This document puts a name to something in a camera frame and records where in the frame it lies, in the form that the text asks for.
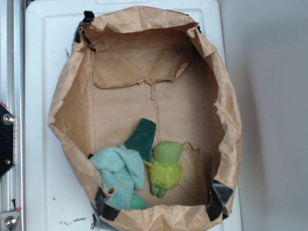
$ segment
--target metal rail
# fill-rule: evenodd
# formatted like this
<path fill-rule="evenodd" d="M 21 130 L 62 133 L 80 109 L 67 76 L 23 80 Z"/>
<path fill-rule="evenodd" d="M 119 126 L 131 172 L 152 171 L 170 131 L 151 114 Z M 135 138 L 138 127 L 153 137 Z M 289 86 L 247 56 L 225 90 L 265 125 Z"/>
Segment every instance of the metal rail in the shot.
<path fill-rule="evenodd" d="M 24 181 L 24 63 L 25 0 L 0 2 L 0 101 L 15 117 L 14 166 L 0 181 L 1 230 L 13 224 L 6 214 L 16 214 L 17 226 L 25 230 Z"/>

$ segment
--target paper bag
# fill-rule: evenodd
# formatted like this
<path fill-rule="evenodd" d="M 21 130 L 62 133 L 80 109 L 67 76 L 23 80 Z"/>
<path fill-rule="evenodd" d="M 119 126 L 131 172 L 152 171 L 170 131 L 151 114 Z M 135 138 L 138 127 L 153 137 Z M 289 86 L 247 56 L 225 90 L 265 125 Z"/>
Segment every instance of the paper bag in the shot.
<path fill-rule="evenodd" d="M 229 216 L 237 184 L 242 123 L 217 49 L 188 15 L 132 7 L 85 12 L 51 103 L 49 126 L 100 218 L 119 230 L 204 231 Z M 154 147 L 177 141 L 180 183 L 159 199 L 135 191 L 146 210 L 108 205 L 89 154 L 119 146 L 140 118 L 157 124 Z"/>

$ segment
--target towel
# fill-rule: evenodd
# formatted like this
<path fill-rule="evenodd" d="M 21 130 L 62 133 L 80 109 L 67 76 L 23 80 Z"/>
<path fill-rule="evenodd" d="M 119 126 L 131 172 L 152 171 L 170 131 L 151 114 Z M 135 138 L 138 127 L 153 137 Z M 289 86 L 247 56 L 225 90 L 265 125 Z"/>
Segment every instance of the towel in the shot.
<path fill-rule="evenodd" d="M 120 147 L 109 147 L 90 158 L 98 170 L 105 190 L 114 186 L 115 194 L 108 205 L 121 210 L 130 209 L 135 189 L 144 189 L 144 165 L 138 151 Z"/>

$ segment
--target black tape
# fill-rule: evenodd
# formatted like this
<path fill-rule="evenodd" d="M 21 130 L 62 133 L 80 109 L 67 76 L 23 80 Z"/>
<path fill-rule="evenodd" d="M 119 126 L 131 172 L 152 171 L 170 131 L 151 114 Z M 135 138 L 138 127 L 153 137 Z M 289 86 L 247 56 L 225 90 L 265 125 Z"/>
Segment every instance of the black tape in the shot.
<path fill-rule="evenodd" d="M 93 22 L 95 15 L 92 11 L 85 11 L 83 13 L 85 15 L 85 18 L 82 20 L 83 23 L 91 23 Z"/>
<path fill-rule="evenodd" d="M 84 40 L 86 41 L 86 43 L 87 43 L 89 49 L 90 49 L 91 51 L 96 51 L 94 45 L 93 45 L 93 44 L 90 42 L 90 40 L 86 37 L 85 31 L 84 31 L 84 30 L 82 31 L 82 34 L 83 34 L 83 38 L 84 38 Z"/>
<path fill-rule="evenodd" d="M 229 216 L 228 215 L 226 215 L 226 214 L 223 214 L 222 215 L 222 219 L 224 220 L 224 219 L 227 219 Z"/>
<path fill-rule="evenodd" d="M 81 26 L 81 24 L 91 23 L 91 22 L 93 22 L 93 20 L 95 18 L 95 15 L 93 14 L 92 11 L 85 11 L 84 15 L 85 15 L 84 19 L 78 24 L 77 29 L 75 31 L 74 41 L 77 42 L 77 43 L 81 42 L 81 37 L 80 37 L 80 34 L 79 34 L 79 27 Z"/>
<path fill-rule="evenodd" d="M 93 225 L 96 226 L 97 219 L 94 213 L 92 214 L 92 217 L 93 217 Z"/>
<path fill-rule="evenodd" d="M 105 202 L 105 195 L 101 188 L 98 188 L 95 196 L 96 201 L 96 209 L 98 213 L 105 219 L 114 221 L 116 217 L 119 215 L 120 211 L 110 207 Z"/>
<path fill-rule="evenodd" d="M 200 27 L 200 26 L 197 26 L 197 29 L 198 29 L 199 32 L 202 34 L 201 27 Z"/>
<path fill-rule="evenodd" d="M 212 199 L 207 207 L 207 214 L 211 221 L 216 220 L 233 194 L 233 189 L 217 180 L 211 186 Z"/>

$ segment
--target stuffed toy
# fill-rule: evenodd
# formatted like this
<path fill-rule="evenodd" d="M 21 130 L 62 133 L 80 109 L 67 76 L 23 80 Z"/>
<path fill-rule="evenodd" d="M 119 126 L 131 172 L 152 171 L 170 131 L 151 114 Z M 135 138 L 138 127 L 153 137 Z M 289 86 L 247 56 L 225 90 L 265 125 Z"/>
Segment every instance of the stuffed toy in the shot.
<path fill-rule="evenodd" d="M 163 142 L 155 147 L 152 164 L 148 166 L 153 195 L 163 197 L 167 190 L 179 183 L 182 166 L 178 160 L 182 151 L 182 145 L 178 142 Z"/>

